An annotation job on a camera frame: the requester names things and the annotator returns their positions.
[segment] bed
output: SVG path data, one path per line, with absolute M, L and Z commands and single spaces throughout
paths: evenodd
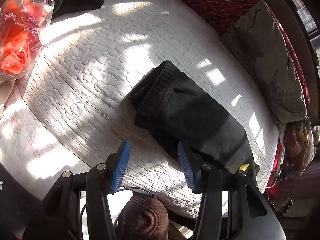
M 200 195 L 181 166 L 133 124 L 126 95 L 164 60 L 172 61 L 245 128 L 264 191 L 278 130 L 258 88 L 220 37 L 179 0 L 104 0 L 98 9 L 54 19 L 31 75 L 16 81 L 0 120 L 0 161 L 43 198 L 64 170 L 104 162 L 122 139 L 132 143 L 123 186 L 157 194 L 196 218 Z M 222 213 L 228 210 L 224 194 Z

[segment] red patterned fabric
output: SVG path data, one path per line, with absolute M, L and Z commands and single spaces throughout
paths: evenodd
M 284 38 L 284 41 L 285 41 L 285 46 L 287 47 L 287 50 L 292 58 L 292 61 L 293 61 L 293 64 L 294 64 L 294 67 L 297 71 L 297 74 L 298 74 L 298 77 L 299 77 L 299 80 L 300 80 L 300 83 L 301 83 L 301 86 L 302 86 L 302 92 L 303 92 L 303 97 L 304 97 L 304 100 L 305 100 L 305 103 L 306 103 L 306 107 L 308 109 L 309 105 L 310 105 L 310 96 L 309 96 L 309 91 L 308 91 L 308 87 L 307 87 L 307 84 L 306 84 L 306 81 L 304 79 L 304 76 L 303 76 L 303 72 L 302 72 L 302 69 L 301 69 L 301 66 L 300 66 L 300 63 L 298 61 L 298 58 L 297 58 L 297 55 L 296 53 L 294 52 L 294 49 L 291 45 L 291 42 L 287 36 L 287 34 L 285 33 L 284 29 L 282 28 L 280 22 L 277 20 L 276 16 L 274 15 L 273 11 L 269 9 L 269 12 L 270 14 L 273 16 L 273 18 L 275 19 L 282 35 L 283 35 L 283 38 Z
M 220 35 L 260 0 L 181 0 Z

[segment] gray pillow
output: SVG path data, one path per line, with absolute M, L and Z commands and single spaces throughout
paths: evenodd
M 263 0 L 232 23 L 222 39 L 259 87 L 275 123 L 308 117 L 292 58 Z

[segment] plastic bag with food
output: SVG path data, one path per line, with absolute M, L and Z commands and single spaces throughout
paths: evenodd
M 284 134 L 285 153 L 294 170 L 302 175 L 315 155 L 312 127 L 309 120 L 287 123 Z
M 6 0 L 0 9 L 0 83 L 30 73 L 54 0 Z

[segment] brown ribbed fabric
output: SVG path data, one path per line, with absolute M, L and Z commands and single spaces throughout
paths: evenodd
M 168 228 L 164 205 L 154 198 L 134 193 L 125 206 L 121 240 L 167 240 Z

